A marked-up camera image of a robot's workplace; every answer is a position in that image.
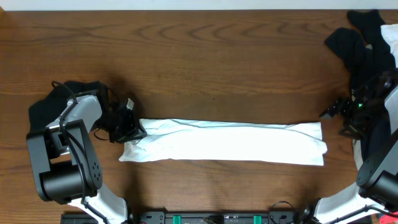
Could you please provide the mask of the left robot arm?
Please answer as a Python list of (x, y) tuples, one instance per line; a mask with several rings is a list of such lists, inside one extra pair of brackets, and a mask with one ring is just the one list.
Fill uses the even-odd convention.
[(85, 212), (63, 215), (62, 223), (135, 223), (127, 201), (104, 184), (90, 138), (97, 130), (106, 131), (111, 143), (146, 137), (133, 101), (111, 101), (112, 90), (101, 83), (92, 88), (52, 85), (46, 98), (29, 109), (26, 142), (39, 197)]

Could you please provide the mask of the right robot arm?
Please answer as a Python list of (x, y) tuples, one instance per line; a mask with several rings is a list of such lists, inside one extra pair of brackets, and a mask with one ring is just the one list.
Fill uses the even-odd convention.
[(306, 208), (297, 223), (349, 223), (373, 213), (397, 218), (397, 70), (383, 73), (380, 81), (381, 97), (352, 115), (385, 110), (391, 130), (388, 142), (363, 162), (355, 183)]

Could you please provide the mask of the white t-shirt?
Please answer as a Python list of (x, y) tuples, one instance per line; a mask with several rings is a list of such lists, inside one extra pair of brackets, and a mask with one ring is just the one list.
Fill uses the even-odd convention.
[(147, 135), (126, 142), (121, 162), (264, 161), (322, 166), (327, 152), (317, 123), (254, 124), (141, 119)]

